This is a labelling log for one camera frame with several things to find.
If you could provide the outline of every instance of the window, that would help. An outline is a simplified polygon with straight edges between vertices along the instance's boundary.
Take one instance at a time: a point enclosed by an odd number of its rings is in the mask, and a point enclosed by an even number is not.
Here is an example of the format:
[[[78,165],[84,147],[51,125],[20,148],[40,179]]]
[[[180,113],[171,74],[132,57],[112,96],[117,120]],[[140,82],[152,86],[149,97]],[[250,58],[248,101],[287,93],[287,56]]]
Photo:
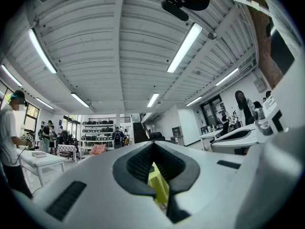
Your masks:
[[[39,109],[34,107],[33,105],[29,104],[26,113],[27,114],[24,119],[24,130],[26,132],[28,132],[30,130],[35,132]]]
[[[69,131],[77,140],[80,139],[79,135],[81,133],[81,115],[64,115],[63,117],[63,129]]]
[[[3,101],[1,101],[1,109],[10,101],[10,96],[12,96],[12,94],[13,92],[10,89],[7,89],[3,97]]]

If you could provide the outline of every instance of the brick wall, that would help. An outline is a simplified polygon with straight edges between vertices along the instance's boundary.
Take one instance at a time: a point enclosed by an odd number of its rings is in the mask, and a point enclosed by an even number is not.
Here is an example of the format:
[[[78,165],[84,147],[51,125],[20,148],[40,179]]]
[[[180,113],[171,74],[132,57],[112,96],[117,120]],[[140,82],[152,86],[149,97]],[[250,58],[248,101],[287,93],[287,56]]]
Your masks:
[[[258,2],[264,7],[267,7],[265,0],[254,1]],[[273,89],[282,79],[283,73],[270,56],[271,37],[268,38],[266,36],[266,26],[270,22],[270,18],[269,16],[250,6],[248,6],[248,9],[256,30],[259,50],[259,69],[262,71],[269,85]]]

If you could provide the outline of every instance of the white t-shirt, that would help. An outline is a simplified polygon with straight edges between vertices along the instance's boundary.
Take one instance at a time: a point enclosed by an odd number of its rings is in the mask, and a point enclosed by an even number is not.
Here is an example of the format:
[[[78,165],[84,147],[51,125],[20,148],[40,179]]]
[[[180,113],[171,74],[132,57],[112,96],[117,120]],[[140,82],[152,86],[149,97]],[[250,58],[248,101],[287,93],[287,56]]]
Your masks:
[[[13,136],[17,136],[15,125],[13,109],[7,104],[0,112],[0,160],[5,166],[20,165],[16,145],[11,140]]]

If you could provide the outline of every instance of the yellow object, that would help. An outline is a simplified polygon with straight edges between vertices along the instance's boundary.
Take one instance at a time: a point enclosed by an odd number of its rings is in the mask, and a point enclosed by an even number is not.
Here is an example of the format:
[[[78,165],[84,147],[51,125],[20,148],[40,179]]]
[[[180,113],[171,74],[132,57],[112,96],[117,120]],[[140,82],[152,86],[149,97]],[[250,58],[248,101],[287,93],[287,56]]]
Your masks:
[[[148,185],[153,187],[157,192],[157,201],[155,200],[157,205],[158,203],[167,203],[167,197],[169,194],[168,185],[164,178],[161,176],[157,165],[153,163],[152,166],[154,167],[154,172],[149,173]]]

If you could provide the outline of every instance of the cap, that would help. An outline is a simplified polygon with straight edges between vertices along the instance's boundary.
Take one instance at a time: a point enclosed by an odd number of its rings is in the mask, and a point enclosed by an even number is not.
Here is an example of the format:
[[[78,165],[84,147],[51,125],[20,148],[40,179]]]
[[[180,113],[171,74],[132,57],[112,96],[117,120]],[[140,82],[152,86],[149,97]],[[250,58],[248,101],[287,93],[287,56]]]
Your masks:
[[[180,6],[196,11],[205,10],[210,3],[210,0],[175,0],[175,1]]]
[[[17,97],[20,97],[20,98],[23,98],[25,100],[25,95],[23,93],[22,90],[16,90],[13,95],[17,96]]]

